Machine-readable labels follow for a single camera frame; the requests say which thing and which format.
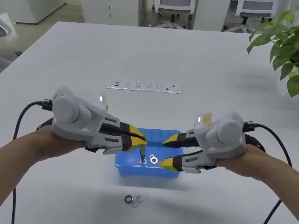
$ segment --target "white tabletop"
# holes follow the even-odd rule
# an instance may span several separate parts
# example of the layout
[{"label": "white tabletop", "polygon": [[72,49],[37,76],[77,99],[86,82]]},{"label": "white tabletop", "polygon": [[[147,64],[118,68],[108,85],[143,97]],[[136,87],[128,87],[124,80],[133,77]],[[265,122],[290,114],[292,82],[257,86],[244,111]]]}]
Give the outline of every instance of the white tabletop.
[{"label": "white tabletop", "polygon": [[[160,28],[59,22],[0,74],[0,145],[13,135],[19,113],[31,101],[51,98],[57,87],[98,94],[114,80],[181,83],[183,94],[106,90],[109,112],[143,128],[192,128],[197,113],[238,111],[271,127],[298,166],[298,108],[276,89],[271,46],[247,55],[248,36]],[[20,135],[51,117],[32,108]],[[284,160],[266,131],[252,135]],[[261,182],[223,168],[178,179],[122,178],[114,156],[83,149],[36,164],[17,188],[20,224],[256,224],[277,201]],[[135,209],[126,194],[141,194]],[[12,198],[0,209],[9,223]],[[271,223],[296,223],[283,205]]]}]

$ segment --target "hand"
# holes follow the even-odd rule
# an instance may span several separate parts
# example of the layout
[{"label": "hand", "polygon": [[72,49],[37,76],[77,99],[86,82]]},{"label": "hand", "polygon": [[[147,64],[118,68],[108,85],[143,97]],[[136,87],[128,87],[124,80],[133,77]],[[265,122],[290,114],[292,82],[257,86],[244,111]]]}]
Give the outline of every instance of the hand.
[{"label": "hand", "polygon": [[236,174],[260,180],[260,171],[265,160],[272,158],[253,145],[246,145],[247,152],[232,159],[217,160],[216,165],[225,167]]},{"label": "hand", "polygon": [[37,161],[58,157],[86,146],[83,141],[68,140],[55,135],[51,125],[47,125],[30,135],[33,138]]}]

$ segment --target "green plant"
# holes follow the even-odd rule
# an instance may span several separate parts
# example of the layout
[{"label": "green plant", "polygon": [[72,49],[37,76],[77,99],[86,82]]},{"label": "green plant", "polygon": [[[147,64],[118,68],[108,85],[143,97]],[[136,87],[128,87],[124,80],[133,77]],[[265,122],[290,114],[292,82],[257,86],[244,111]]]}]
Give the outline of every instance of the green plant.
[{"label": "green plant", "polygon": [[[288,77],[287,89],[291,97],[299,94],[299,25],[292,26],[294,19],[293,11],[285,11],[277,19],[261,24],[249,37],[251,44],[247,48],[249,54],[255,46],[273,43],[270,63],[273,61],[274,70],[282,67],[280,80]],[[252,40],[256,33],[262,34]]]}]

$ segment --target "power outlet strip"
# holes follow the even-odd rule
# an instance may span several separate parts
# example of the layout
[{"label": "power outlet strip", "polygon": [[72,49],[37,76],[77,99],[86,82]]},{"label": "power outlet strip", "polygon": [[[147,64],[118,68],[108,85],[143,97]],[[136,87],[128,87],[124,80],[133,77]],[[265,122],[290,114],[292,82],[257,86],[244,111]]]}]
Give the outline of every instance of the power outlet strip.
[{"label": "power outlet strip", "polygon": [[182,93],[182,86],[178,84],[161,84],[152,82],[113,82],[107,86],[113,90],[131,90],[165,93]]}]

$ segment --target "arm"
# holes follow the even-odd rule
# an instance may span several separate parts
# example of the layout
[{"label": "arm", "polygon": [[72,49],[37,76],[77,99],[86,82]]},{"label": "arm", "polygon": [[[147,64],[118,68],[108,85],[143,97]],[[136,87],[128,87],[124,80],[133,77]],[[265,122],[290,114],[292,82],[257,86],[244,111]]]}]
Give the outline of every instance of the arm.
[{"label": "arm", "polygon": [[218,160],[216,164],[264,182],[299,220],[299,173],[288,164],[252,145],[247,145],[244,155]]},{"label": "arm", "polygon": [[0,149],[0,205],[31,166],[84,147],[83,142],[62,139],[51,126],[15,139]]}]

